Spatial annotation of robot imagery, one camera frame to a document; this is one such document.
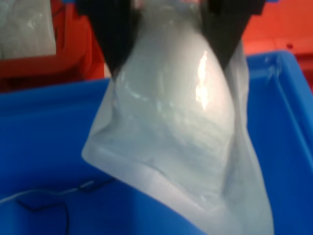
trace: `red container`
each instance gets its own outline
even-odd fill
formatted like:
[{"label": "red container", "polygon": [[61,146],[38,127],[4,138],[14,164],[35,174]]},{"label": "red container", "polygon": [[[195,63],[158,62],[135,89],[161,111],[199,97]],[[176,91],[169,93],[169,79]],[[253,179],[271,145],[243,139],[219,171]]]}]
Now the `red container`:
[{"label": "red container", "polygon": [[88,19],[51,0],[56,55],[0,61],[0,92],[104,77],[104,58]]},{"label": "red container", "polygon": [[286,49],[292,52],[313,90],[313,0],[268,2],[243,35],[246,54]]}]

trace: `white plastic bag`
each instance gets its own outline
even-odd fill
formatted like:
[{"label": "white plastic bag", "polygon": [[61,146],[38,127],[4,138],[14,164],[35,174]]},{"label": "white plastic bag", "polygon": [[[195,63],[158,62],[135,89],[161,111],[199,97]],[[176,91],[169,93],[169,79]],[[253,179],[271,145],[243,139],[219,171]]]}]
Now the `white plastic bag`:
[{"label": "white plastic bag", "polygon": [[0,8],[0,59],[56,53],[50,0],[4,0]]},{"label": "white plastic bag", "polygon": [[272,235],[271,210],[246,129],[242,47],[226,70],[227,84],[195,22],[168,5],[147,7],[83,157],[210,235]]}]

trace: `transparent plastic bag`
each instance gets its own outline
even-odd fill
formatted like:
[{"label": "transparent plastic bag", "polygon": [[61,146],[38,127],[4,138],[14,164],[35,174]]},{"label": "transparent plastic bag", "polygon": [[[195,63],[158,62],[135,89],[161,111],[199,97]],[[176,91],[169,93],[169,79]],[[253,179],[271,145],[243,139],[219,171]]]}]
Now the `transparent plastic bag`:
[{"label": "transparent plastic bag", "polygon": [[136,45],[106,92],[83,157],[210,235],[272,235],[246,129],[242,46],[225,78],[195,22],[168,5],[145,10]]},{"label": "transparent plastic bag", "polygon": [[4,0],[0,7],[0,59],[56,53],[50,0]]}]

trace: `blue plastic bin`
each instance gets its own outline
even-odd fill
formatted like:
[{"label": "blue plastic bin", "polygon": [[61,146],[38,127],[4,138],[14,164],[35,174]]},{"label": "blue plastic bin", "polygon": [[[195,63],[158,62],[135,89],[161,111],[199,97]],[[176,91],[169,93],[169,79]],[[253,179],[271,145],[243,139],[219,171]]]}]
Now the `blue plastic bin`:
[{"label": "blue plastic bin", "polygon": [[[248,59],[248,128],[277,235],[312,235],[313,97],[287,52]],[[1,235],[203,235],[166,206],[86,164],[81,150],[108,81],[0,95]]]}]

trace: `wire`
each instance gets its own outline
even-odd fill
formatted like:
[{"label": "wire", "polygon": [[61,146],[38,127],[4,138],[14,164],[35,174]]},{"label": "wire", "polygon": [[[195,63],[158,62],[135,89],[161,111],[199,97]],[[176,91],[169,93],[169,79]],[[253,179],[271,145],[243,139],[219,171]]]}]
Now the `wire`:
[{"label": "wire", "polygon": [[81,190],[82,188],[85,188],[85,187],[87,187],[89,185],[93,185],[93,184],[94,184],[94,181],[91,180],[91,181],[88,181],[88,182],[80,185],[78,188],[70,188],[70,189],[67,189],[65,191],[60,191],[60,192],[51,191],[51,190],[47,190],[47,189],[30,189],[30,190],[18,192],[16,194],[11,195],[11,196],[2,198],[0,200],[0,204],[14,200],[14,199],[21,197],[23,195],[30,194],[30,193],[36,193],[36,192],[44,192],[44,193],[51,194],[51,195],[62,196],[62,195],[68,194],[68,193],[76,192],[78,190]]},{"label": "wire", "polygon": [[67,224],[66,224],[66,228],[65,228],[65,234],[69,235],[69,212],[68,212],[68,208],[65,202],[62,203],[56,203],[56,204],[51,204],[51,205],[46,205],[46,206],[42,206],[42,207],[38,207],[38,208],[32,208],[28,205],[26,205],[24,202],[20,201],[20,200],[16,200],[16,202],[24,207],[25,209],[29,210],[30,212],[40,212],[40,211],[44,211],[46,209],[52,208],[52,207],[63,207],[66,213],[66,217],[67,217]]},{"label": "wire", "polygon": [[[55,192],[55,191],[50,191],[50,190],[41,190],[41,189],[33,189],[33,190],[28,190],[28,191],[23,191],[23,192],[20,192],[20,193],[16,193],[10,197],[6,197],[6,198],[3,198],[2,200],[0,200],[0,204],[1,203],[4,203],[4,202],[7,202],[7,201],[10,201],[10,200],[13,200],[17,197],[20,197],[22,195],[26,195],[26,194],[29,194],[29,193],[33,193],[33,192],[48,192],[49,194],[52,194],[52,195],[65,195],[65,194],[68,194],[68,193],[72,193],[72,192],[75,192],[75,191],[81,191],[83,193],[90,193],[90,192],[93,192],[95,190],[98,190],[100,189],[101,187],[105,186],[105,185],[108,185],[110,183],[113,183],[115,182],[116,179],[115,178],[112,178],[112,179],[109,179],[107,181],[104,181],[90,189],[86,189],[87,186],[90,186],[90,185],[94,185],[94,181],[88,181],[82,185],[80,185],[78,188],[71,188],[71,189],[68,189],[68,190],[65,190],[65,191],[61,191],[61,192]],[[32,208],[30,207],[29,205],[25,204],[24,202],[22,202],[21,200],[16,200],[16,202],[24,207],[25,209],[29,210],[30,212],[33,212],[33,213],[36,213],[36,212],[40,212],[40,211],[44,211],[46,209],[49,209],[49,208],[52,208],[52,207],[63,207],[65,212],[66,212],[66,217],[67,217],[67,222],[66,222],[66,230],[65,230],[65,234],[66,235],[69,235],[69,212],[68,212],[68,208],[67,208],[67,205],[65,202],[61,202],[61,203],[55,203],[55,204],[50,204],[50,205],[44,205],[42,207],[37,207],[37,208]]]}]

